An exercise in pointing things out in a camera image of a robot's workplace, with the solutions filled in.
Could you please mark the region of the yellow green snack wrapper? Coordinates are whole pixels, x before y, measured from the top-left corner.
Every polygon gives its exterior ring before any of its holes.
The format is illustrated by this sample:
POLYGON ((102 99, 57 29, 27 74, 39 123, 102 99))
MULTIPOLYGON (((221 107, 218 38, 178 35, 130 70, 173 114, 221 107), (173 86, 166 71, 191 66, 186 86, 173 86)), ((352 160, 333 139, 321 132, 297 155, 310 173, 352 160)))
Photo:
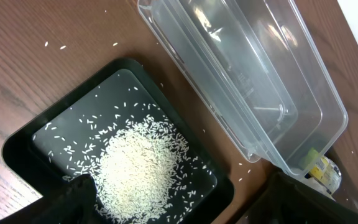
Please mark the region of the yellow green snack wrapper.
POLYGON ((311 177, 325 186, 331 196, 340 187, 342 181, 342 174, 338 166, 326 156, 321 156, 313 168, 304 176, 306 179, 311 177))

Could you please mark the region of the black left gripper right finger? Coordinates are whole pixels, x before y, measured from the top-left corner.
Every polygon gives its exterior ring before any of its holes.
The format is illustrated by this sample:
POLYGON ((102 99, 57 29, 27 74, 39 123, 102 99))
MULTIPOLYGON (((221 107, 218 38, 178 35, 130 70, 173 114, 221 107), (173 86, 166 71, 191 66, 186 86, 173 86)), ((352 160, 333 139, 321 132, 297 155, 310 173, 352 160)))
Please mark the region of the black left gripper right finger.
POLYGON ((237 222, 358 224, 358 213, 300 181, 276 172, 269 178, 263 193, 237 222))

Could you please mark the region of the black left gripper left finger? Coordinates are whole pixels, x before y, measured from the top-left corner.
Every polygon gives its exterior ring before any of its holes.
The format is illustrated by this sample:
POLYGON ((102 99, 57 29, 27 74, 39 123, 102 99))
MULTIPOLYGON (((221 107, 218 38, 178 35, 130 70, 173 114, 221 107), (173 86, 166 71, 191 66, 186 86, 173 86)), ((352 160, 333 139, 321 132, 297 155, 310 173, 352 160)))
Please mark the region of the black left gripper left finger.
POLYGON ((42 194, 42 198, 0 220, 3 223, 104 223, 95 210, 96 184, 89 174, 69 182, 52 175, 24 180, 42 194))

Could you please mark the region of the pile of white rice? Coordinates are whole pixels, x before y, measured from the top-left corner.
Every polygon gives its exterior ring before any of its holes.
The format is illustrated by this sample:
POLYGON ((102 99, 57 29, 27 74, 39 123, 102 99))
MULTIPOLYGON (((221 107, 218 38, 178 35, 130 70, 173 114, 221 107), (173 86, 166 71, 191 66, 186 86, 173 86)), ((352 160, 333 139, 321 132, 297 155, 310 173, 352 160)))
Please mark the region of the pile of white rice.
POLYGON ((95 209, 103 218, 113 223, 160 223, 175 185, 175 169, 186 155, 172 130, 158 134, 161 127, 161 122, 147 118, 119 130, 96 158, 95 170, 82 173, 95 181, 95 209))

